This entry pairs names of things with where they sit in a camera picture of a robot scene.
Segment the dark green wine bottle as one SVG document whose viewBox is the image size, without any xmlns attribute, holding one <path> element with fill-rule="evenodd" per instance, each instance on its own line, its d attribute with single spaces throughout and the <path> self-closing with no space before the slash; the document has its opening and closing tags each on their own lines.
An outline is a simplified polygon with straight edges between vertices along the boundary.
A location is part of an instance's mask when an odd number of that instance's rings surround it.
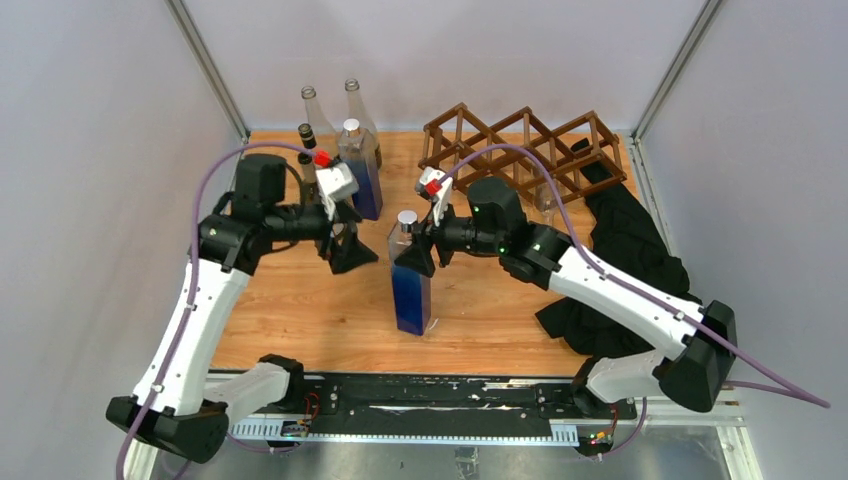
<svg viewBox="0 0 848 480">
<path fill-rule="evenodd" d="M 300 193 L 303 201 L 306 204 L 320 204 L 321 199 L 316 177 L 316 165 L 313 158 L 305 153 L 299 153 L 297 160 L 301 168 L 302 185 L 300 187 Z"/>
</svg>

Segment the blue clear square bottle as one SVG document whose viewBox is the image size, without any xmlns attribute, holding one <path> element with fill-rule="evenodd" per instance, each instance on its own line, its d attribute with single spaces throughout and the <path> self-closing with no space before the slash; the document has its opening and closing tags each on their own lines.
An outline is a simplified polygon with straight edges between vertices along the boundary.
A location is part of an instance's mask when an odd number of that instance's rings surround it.
<svg viewBox="0 0 848 480">
<path fill-rule="evenodd" d="M 358 184 L 352 196 L 354 207 L 364 219 L 376 221 L 383 207 L 382 189 L 376 162 L 377 144 L 373 135 L 355 118 L 343 122 L 337 140 L 341 160 L 349 166 Z"/>
</svg>

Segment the clear bottle black cap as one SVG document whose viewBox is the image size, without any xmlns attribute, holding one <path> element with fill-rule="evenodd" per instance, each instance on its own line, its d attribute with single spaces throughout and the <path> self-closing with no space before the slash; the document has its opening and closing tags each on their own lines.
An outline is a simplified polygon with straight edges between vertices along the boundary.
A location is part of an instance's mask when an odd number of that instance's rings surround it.
<svg viewBox="0 0 848 480">
<path fill-rule="evenodd" d="M 323 129 L 316 130 L 309 123 L 302 123 L 298 126 L 298 134 L 305 148 L 315 151 L 325 151 L 331 158 L 338 155 L 334 132 L 328 132 Z"/>
</svg>

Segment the clear glass bottle gold label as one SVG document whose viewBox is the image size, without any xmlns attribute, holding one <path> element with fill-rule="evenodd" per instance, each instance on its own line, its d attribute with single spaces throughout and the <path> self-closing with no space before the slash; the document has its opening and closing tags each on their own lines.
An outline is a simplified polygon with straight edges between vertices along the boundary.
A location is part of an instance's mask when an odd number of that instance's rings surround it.
<svg viewBox="0 0 848 480">
<path fill-rule="evenodd" d="M 360 84 L 356 78 L 348 78 L 345 80 L 344 88 L 347 93 L 348 114 L 350 118 L 355 118 L 359 121 L 360 126 L 364 128 L 372 137 L 375 147 L 375 158 L 377 169 L 380 169 L 383 164 L 381 145 L 376 124 L 371 118 L 364 104 Z"/>
</svg>

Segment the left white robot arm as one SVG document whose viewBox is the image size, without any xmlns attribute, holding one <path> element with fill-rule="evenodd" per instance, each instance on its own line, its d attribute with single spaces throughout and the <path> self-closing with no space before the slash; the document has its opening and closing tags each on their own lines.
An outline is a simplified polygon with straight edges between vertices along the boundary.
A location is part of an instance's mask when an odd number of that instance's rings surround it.
<svg viewBox="0 0 848 480">
<path fill-rule="evenodd" d="M 312 241 L 333 273 L 373 263 L 358 237 L 358 189 L 350 167 L 325 153 L 314 157 L 315 183 L 300 181 L 299 199 L 285 202 L 295 170 L 282 157 L 251 154 L 236 167 L 234 187 L 207 216 L 196 216 L 179 302 L 144 376 L 128 396 L 113 398 L 107 420 L 134 440 L 190 462 L 211 460 L 229 429 L 274 405 L 283 413 L 315 414 L 303 365 L 276 354 L 215 387 L 206 376 L 223 330 L 259 262 L 280 242 Z"/>
</svg>

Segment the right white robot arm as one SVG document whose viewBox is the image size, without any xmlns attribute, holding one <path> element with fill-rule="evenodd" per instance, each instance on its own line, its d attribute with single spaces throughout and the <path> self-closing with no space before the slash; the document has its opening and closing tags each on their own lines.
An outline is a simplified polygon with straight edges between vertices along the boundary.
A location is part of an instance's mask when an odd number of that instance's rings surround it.
<svg viewBox="0 0 848 480">
<path fill-rule="evenodd" d="M 421 175 L 415 190 L 431 208 L 412 224 L 411 243 L 397 266 L 432 277 L 456 252 L 495 257 L 511 277 L 585 304 L 649 343 L 644 353 L 584 362 L 570 387 L 570 402 L 584 417 L 620 400 L 654 395 L 694 412 L 713 409 L 736 359 L 729 306 L 668 295 L 603 262 L 564 232 L 528 220 L 516 191 L 501 178 L 472 183 L 468 217 L 455 214 L 451 186 L 441 170 L 426 168 Z"/>
</svg>

